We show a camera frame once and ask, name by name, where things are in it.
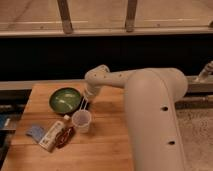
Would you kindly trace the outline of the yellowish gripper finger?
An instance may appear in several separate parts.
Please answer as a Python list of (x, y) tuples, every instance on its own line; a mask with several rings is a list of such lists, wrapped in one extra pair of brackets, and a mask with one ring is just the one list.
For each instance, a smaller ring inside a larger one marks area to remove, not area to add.
[(82, 100), (81, 100), (79, 109), (80, 110), (86, 110), (86, 109), (88, 109), (88, 105), (89, 105), (88, 100), (85, 97), (83, 97)]

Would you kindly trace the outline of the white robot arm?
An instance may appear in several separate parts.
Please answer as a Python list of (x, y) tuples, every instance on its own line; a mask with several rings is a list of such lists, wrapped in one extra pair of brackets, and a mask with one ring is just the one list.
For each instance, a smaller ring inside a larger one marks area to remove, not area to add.
[(112, 72), (89, 70), (83, 96), (93, 100), (104, 86), (124, 90), (125, 118), (134, 171), (187, 171), (175, 103), (187, 92), (186, 76), (176, 68)]

